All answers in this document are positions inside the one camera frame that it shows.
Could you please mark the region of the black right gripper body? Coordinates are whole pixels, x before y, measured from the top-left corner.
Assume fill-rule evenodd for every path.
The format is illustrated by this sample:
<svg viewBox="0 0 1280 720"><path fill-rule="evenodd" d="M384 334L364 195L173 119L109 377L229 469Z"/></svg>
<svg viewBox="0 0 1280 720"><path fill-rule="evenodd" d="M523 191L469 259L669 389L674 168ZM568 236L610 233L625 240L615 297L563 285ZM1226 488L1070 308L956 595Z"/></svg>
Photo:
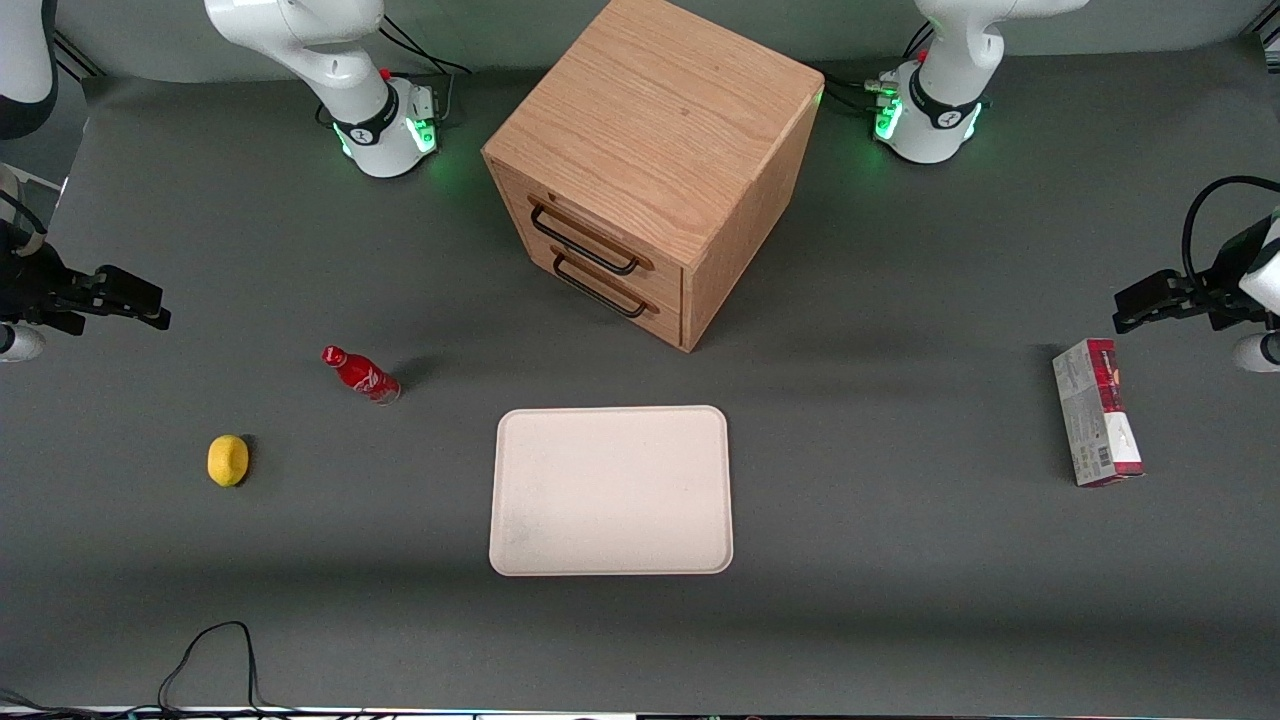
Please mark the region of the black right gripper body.
<svg viewBox="0 0 1280 720"><path fill-rule="evenodd" d="M84 316L100 314L81 287L87 275L65 266L49 243L40 245L31 255L19 255L33 238L10 222L1 224L1 320L79 336L84 332Z"/></svg>

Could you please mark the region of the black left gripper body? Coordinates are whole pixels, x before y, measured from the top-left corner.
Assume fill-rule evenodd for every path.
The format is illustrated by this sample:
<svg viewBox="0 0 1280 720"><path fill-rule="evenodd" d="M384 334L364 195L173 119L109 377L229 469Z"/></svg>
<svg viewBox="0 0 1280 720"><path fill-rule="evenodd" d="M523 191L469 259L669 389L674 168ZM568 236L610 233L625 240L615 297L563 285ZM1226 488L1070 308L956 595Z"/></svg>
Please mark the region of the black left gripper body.
<svg viewBox="0 0 1280 720"><path fill-rule="evenodd" d="M1235 322L1277 323L1277 219L1265 218L1228 240L1198 274L1219 316L1217 328Z"/></svg>

